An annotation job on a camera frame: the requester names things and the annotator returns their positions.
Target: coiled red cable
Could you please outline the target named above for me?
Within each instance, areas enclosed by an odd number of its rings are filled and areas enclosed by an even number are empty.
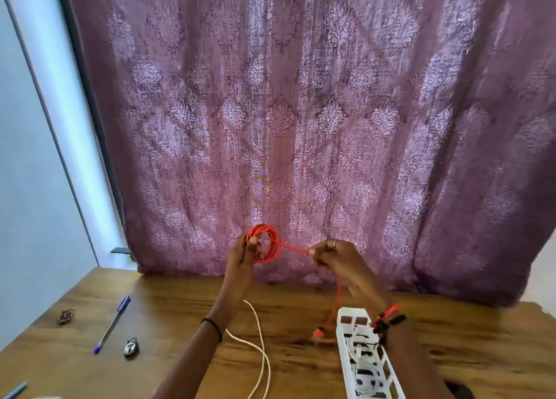
[[[270,240],[270,243],[268,245],[268,251],[267,251],[267,253],[265,255],[265,258],[263,260],[261,260],[259,258],[258,254],[255,254],[255,263],[271,262],[276,257],[278,257],[278,254],[280,253],[280,248],[281,247],[285,247],[285,248],[293,250],[293,251],[299,251],[300,253],[309,254],[309,250],[294,248],[294,247],[289,246],[288,244],[284,244],[284,242],[282,241],[282,238],[280,237],[280,234],[278,234],[278,230],[271,225],[267,225],[266,223],[259,223],[258,225],[255,225],[254,227],[249,229],[249,232],[247,233],[247,238],[245,239],[245,242],[247,243],[249,238],[258,237],[263,233],[266,233],[268,235],[268,239]],[[328,318],[326,319],[324,325],[322,327],[319,327],[318,329],[315,329],[315,331],[313,332],[314,336],[316,336],[316,337],[323,337],[324,336],[323,331],[332,322],[332,319],[334,318],[334,315],[337,313],[337,310],[340,308],[341,302],[342,302],[342,289],[341,289],[341,286],[340,286],[340,280],[338,279],[338,290],[337,290],[337,293],[336,293],[336,300],[334,301],[334,304],[332,305],[332,309],[330,310],[330,314],[328,315]]]

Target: blue pen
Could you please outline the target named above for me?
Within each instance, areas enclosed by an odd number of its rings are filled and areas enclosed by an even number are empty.
[[[11,393],[8,393],[6,396],[4,396],[4,399],[14,398],[15,396],[19,395],[26,387],[27,387],[27,382],[25,381],[21,383],[19,386],[17,386],[14,390],[12,390]]]
[[[106,342],[106,339],[108,338],[108,335],[110,334],[110,332],[112,332],[112,329],[116,325],[116,322],[118,321],[118,319],[120,318],[120,316],[122,315],[123,311],[126,309],[126,307],[127,307],[127,305],[129,304],[130,301],[131,301],[131,298],[129,297],[129,295],[127,295],[122,300],[122,303],[118,307],[118,311],[116,312],[116,316],[114,317],[114,320],[112,320],[112,323],[110,323],[110,326],[108,327],[108,330],[106,331],[106,333],[102,337],[101,341],[98,343],[97,347],[94,349],[93,354],[96,355],[101,351],[102,345],[104,345],[104,343]]]

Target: pen clip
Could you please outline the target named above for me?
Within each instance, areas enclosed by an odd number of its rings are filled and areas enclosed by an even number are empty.
[[[131,297],[126,295],[126,297],[122,300],[120,306],[118,307],[118,313],[123,312],[126,309],[127,305],[131,301]]]

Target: damask pattern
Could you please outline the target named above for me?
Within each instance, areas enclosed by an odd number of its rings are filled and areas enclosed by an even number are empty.
[[[71,2],[141,271],[221,276],[265,222],[392,289],[522,293],[556,226],[553,0]]]

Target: wood grain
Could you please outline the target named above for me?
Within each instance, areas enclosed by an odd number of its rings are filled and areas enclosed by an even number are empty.
[[[18,399],[150,398],[220,285],[217,278],[94,269],[0,353],[0,396],[28,380]],[[128,309],[94,356],[127,294],[132,297]],[[334,296],[333,287],[255,284],[251,290],[248,300],[261,319],[272,366],[269,399],[346,397],[337,346],[310,341]],[[442,375],[467,385],[476,399],[556,397],[556,322],[538,305],[498,311],[433,296],[396,296]],[[349,292],[344,297],[344,305],[358,306]],[[75,309],[73,321],[57,326],[68,308]],[[247,306],[230,331],[259,343]],[[122,350],[133,336],[141,352],[128,362]],[[246,399],[260,366],[257,351],[225,336],[197,397]]]

